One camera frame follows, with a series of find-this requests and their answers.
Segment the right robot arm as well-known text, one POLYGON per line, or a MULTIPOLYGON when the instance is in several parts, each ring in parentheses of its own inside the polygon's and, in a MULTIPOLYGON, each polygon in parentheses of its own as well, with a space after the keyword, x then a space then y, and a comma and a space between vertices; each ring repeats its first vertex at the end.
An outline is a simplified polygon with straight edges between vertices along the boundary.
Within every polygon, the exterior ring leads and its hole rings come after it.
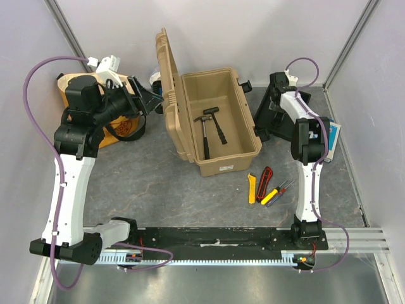
POLYGON ((299 173, 298 203, 290 229, 291 245, 305 249, 321 238, 320 175, 328 154, 329 119, 320 117, 304 102, 297 77, 287 70, 270 74, 270 99, 294 122, 290 152, 299 173))

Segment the red blue screwdriver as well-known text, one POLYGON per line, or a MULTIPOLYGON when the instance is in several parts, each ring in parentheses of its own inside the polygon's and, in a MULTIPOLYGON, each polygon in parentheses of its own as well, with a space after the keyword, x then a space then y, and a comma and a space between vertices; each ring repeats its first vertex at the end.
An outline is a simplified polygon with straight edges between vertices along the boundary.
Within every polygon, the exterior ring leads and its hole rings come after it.
POLYGON ((269 202, 267 202, 265 206, 270 207, 272 204, 274 204, 279 198, 281 198, 284 195, 288 187, 291 186, 294 182, 295 180, 292 180, 285 187, 282 187, 280 190, 278 190, 278 192, 269 200, 269 202))

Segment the red black utility knife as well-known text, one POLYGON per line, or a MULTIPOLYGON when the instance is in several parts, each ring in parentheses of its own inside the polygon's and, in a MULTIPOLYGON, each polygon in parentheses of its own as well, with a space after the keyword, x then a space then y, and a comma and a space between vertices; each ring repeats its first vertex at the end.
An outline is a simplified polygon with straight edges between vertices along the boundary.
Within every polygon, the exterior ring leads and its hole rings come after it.
POLYGON ((258 190, 256 193, 256 201, 258 203, 260 203, 264 199, 268 183, 272 177, 273 177, 273 170, 269 166, 266 166, 261 174, 258 190))

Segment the black rubber mallet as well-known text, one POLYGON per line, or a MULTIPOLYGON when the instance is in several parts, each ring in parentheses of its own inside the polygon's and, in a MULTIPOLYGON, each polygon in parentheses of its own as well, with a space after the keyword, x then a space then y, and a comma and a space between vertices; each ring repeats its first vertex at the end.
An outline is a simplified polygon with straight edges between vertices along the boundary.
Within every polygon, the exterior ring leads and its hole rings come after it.
POLYGON ((219 136, 219 138, 221 140, 221 143, 222 143, 222 145, 225 145, 225 144, 227 144, 227 140, 226 140, 226 137, 225 137, 225 135, 224 135, 224 133, 223 133, 223 131, 222 131, 216 117, 215 117, 215 113, 217 113, 217 112, 219 112, 219 107, 212 107, 212 108, 208 108, 208 109, 203 110, 203 113, 205 115, 211 115, 211 117, 212 117, 212 119, 213 119, 213 121, 214 121, 214 123, 216 125, 216 129, 217 129, 217 132, 218 132, 218 136, 219 136))

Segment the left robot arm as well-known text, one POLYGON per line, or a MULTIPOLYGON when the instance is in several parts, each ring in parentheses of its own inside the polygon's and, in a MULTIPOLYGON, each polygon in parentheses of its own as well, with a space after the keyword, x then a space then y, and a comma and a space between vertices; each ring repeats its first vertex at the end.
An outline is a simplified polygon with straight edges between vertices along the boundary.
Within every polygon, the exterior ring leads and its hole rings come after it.
POLYGON ((68 106, 54 133, 56 176, 51 210, 39 239, 31 241, 34 255, 93 265, 105 248, 120 243, 130 249, 139 243, 134 219, 114 217, 106 224, 85 228, 83 213, 92 168, 111 122, 119 117, 146 117, 163 101, 134 76, 122 85, 90 74, 71 78, 65 89, 68 106))

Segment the yellow handle screwdriver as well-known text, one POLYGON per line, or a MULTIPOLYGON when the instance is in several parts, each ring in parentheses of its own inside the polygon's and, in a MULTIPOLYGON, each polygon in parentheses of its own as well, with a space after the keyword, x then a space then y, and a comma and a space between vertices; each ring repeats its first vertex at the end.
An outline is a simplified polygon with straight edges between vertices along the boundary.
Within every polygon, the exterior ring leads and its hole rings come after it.
POLYGON ((270 202, 272 201, 273 198, 280 192, 282 186, 286 183, 287 181, 285 180, 281 185, 273 188, 269 194, 267 194, 262 200, 261 200, 261 205, 269 205, 270 202))

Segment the yellow utility knife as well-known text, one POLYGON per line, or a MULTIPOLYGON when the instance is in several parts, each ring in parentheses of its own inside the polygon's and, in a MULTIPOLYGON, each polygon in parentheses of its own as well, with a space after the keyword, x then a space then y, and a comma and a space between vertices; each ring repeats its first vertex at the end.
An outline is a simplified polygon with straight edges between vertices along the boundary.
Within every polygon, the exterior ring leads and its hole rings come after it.
POLYGON ((256 177, 253 174, 247 175, 249 183, 249 194, 248 194, 248 204, 252 207, 256 202, 256 177))

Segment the black handle hammer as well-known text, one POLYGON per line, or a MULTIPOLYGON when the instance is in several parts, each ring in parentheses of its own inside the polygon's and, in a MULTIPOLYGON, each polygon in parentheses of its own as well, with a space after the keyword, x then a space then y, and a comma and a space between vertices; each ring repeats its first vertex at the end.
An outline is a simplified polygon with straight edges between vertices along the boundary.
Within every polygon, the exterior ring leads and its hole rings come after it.
POLYGON ((194 122, 201 121, 202 123, 202 133, 203 133, 203 149, 204 149, 204 159, 210 159, 208 136, 206 131, 206 122, 212 118, 208 115, 202 115, 194 119, 194 122))

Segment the tan plastic toolbox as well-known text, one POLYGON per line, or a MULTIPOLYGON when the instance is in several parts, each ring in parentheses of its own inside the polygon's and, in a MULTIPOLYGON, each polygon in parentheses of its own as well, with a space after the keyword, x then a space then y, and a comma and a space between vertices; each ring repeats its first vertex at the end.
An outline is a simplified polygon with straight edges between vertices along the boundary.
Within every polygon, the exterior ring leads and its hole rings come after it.
POLYGON ((179 157, 208 177, 247 170, 262 148, 245 94, 232 67, 180 75, 166 29, 156 35, 166 129, 179 157))

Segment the black toolbox tray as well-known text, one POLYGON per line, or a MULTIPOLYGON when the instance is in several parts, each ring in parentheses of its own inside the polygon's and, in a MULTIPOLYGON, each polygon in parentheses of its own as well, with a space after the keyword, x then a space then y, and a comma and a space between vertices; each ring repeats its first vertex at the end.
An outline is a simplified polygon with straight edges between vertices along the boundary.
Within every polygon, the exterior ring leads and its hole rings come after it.
POLYGON ((270 84, 267 87, 260 106, 254 115, 254 131, 262 142, 270 140, 271 136, 291 142, 295 123, 283 109, 272 101, 275 89, 275 85, 270 84))

